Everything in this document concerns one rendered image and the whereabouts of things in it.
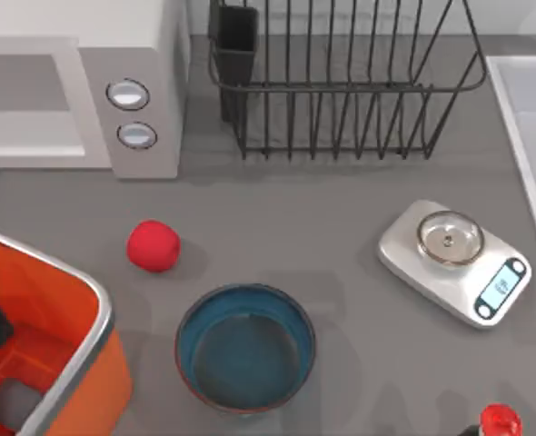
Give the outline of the red apple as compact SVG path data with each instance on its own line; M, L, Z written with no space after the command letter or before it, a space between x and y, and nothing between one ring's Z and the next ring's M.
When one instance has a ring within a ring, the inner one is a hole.
M133 228L125 249L128 260L135 266L150 273L163 273L177 263L181 238L166 223L145 220Z

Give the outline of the blue bowl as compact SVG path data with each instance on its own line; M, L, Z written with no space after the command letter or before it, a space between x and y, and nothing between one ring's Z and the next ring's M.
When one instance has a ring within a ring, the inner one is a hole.
M317 337L306 310L263 283L231 283L194 302L174 336L174 363L189 392L236 415L283 407L309 380Z

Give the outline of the round grey microwave knob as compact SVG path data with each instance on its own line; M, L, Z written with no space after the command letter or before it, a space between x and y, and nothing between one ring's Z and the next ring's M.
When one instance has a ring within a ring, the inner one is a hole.
M158 139L156 131L149 124L140 122L119 126L116 135L122 145L135 150L151 148Z
M123 111L138 111L150 102L148 89L129 78L109 84L106 87L106 97L114 107Z

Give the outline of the black cutlery holder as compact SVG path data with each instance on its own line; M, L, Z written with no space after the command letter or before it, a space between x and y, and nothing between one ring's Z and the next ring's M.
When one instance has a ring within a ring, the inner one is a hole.
M219 76L221 117L236 119L237 100L253 76L257 52L259 11L248 5L209 0L208 38Z

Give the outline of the white kitchen scale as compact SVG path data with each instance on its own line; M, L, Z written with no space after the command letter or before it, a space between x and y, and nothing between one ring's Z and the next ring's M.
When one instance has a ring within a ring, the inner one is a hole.
M532 277L527 258L465 213L413 202L382 234L380 261L425 298L477 329L504 318Z

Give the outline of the pale microwave oven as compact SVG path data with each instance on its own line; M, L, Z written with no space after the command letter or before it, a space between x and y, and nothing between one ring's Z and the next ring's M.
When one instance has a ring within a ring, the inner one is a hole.
M121 179L174 179L188 59L176 44L82 46L73 37L0 35L0 168L109 169ZM123 111L106 87L129 78L150 102ZM119 126L149 124L154 146L130 149Z

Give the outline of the orange basket with metal rim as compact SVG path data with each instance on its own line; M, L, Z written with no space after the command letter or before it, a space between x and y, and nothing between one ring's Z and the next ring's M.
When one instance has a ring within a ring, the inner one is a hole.
M0 436L112 436L132 378L106 290L0 233L0 308Z

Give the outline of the dark bottle with red cap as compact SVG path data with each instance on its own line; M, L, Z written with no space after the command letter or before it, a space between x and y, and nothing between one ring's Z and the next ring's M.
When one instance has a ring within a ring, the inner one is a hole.
M508 404L491 403L481 411L478 422L458 436L523 436L522 420Z

